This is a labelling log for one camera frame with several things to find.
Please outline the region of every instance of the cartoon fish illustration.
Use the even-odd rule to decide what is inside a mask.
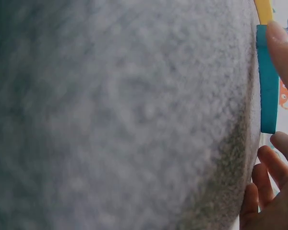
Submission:
[[[282,80],[279,80],[279,105],[288,110],[288,90]]]

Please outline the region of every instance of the gray felt object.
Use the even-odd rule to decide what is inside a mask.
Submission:
[[[252,0],[0,0],[0,230],[228,230],[257,20]]]

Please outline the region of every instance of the fingernail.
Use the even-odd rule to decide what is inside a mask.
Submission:
[[[288,42],[288,34],[286,30],[277,22],[270,21],[268,23],[268,28],[272,37],[278,42]]]

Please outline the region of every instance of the gray fabric surface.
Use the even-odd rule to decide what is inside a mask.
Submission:
[[[252,0],[0,0],[0,230],[227,230],[260,135]]]

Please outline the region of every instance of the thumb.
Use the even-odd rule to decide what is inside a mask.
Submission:
[[[288,89],[288,34],[277,22],[271,21],[266,39],[271,60]]]

